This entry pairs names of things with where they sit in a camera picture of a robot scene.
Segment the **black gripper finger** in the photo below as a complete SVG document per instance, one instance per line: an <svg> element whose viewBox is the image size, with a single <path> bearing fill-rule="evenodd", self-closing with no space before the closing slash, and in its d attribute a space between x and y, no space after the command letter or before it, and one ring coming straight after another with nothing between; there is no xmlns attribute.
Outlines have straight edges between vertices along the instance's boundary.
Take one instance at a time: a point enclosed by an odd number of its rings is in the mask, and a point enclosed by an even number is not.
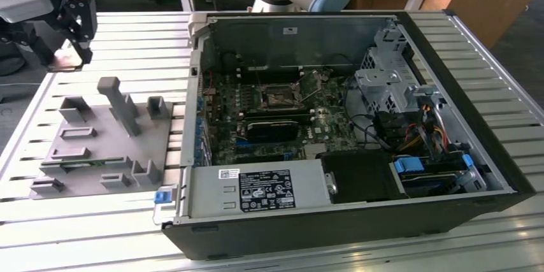
<svg viewBox="0 0 544 272"><path fill-rule="evenodd" d="M63 4L67 38L83 64L92 60L91 41L96 34L96 0L67 0Z"/></svg>
<svg viewBox="0 0 544 272"><path fill-rule="evenodd" d="M11 40L35 53L44 66L49 66L53 63L53 51L37 35L33 25L12 25Z"/></svg>

